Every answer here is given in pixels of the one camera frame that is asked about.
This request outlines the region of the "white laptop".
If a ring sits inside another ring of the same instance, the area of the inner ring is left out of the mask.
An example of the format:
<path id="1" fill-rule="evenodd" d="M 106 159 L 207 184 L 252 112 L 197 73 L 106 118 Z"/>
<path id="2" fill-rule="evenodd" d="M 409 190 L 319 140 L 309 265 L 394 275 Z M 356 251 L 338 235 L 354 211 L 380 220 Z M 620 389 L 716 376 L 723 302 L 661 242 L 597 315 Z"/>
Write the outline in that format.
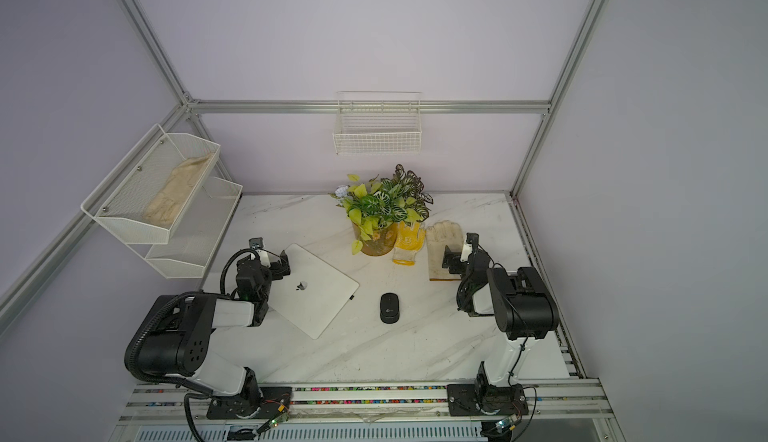
<path id="1" fill-rule="evenodd" d="M 272 283 L 263 329 L 292 325 L 317 340 L 360 284 L 298 244 L 285 249 L 290 274 Z"/>

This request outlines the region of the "black wireless mouse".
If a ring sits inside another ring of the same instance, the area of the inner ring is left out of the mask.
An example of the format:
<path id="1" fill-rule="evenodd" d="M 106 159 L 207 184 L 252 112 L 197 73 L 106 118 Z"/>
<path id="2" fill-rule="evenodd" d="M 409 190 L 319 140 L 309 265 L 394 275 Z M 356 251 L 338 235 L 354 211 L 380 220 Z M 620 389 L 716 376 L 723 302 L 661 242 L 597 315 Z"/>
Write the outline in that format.
<path id="1" fill-rule="evenodd" d="M 394 324 L 400 319 L 400 300 L 397 294 L 388 292 L 380 298 L 380 320 L 384 324 Z"/>

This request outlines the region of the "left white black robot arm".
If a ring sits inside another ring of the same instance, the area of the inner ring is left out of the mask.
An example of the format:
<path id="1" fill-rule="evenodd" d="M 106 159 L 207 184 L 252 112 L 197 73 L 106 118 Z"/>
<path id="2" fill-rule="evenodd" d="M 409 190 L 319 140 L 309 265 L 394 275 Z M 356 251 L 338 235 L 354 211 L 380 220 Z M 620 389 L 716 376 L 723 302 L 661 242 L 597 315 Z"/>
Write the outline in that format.
<path id="1" fill-rule="evenodd" d="M 124 365 L 142 382 L 184 387 L 182 407 L 194 440 L 203 438 L 191 410 L 195 400 L 209 404 L 211 419 L 260 419 L 257 429 L 238 429 L 235 441 L 255 441 L 287 421 L 293 390 L 262 389 L 253 369 L 237 365 L 210 347 L 218 329 L 258 327 L 268 311 L 271 285 L 291 273 L 286 252 L 275 254 L 257 244 L 233 254 L 236 286 L 219 281 L 216 293 L 188 291 L 161 295 L 129 342 Z"/>

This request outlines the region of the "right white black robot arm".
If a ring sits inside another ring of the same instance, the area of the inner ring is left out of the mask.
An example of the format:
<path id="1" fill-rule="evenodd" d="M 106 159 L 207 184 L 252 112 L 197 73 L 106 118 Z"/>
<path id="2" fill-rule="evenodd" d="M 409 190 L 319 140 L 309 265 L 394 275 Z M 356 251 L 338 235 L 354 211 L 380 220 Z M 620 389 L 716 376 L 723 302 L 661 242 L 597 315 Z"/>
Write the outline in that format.
<path id="1" fill-rule="evenodd" d="M 482 288 L 490 291 L 489 315 L 505 340 L 499 351 L 480 363 L 472 383 L 447 386 L 449 412 L 454 416 L 528 414 L 519 372 L 536 342 L 560 323 L 549 289 L 535 268 L 520 267 L 508 273 L 484 249 L 469 243 L 459 252 L 446 248 L 442 265 L 460 276 L 458 311 L 480 317 L 474 295 Z"/>

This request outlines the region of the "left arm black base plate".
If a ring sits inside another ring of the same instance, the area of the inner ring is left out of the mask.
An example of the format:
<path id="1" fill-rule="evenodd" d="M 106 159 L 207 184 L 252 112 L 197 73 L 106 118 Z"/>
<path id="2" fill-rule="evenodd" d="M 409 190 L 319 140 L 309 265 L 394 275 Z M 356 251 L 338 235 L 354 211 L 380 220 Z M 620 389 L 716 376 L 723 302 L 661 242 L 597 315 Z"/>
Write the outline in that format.
<path id="1" fill-rule="evenodd" d="M 206 418 L 210 420 L 257 419 L 267 420 L 287 412 L 293 396 L 289 386 L 260 387 L 251 397 L 248 394 L 214 397 Z"/>

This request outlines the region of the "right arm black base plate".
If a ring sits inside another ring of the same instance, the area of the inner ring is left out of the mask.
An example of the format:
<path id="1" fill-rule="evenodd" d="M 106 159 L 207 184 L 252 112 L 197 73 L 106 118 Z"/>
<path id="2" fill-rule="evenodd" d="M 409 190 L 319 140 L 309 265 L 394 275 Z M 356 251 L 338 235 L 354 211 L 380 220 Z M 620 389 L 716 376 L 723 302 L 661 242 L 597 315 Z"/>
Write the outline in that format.
<path id="1" fill-rule="evenodd" d="M 523 387 L 490 385 L 476 388 L 472 384 L 447 386 L 448 409 L 451 416 L 524 416 L 529 407 Z"/>

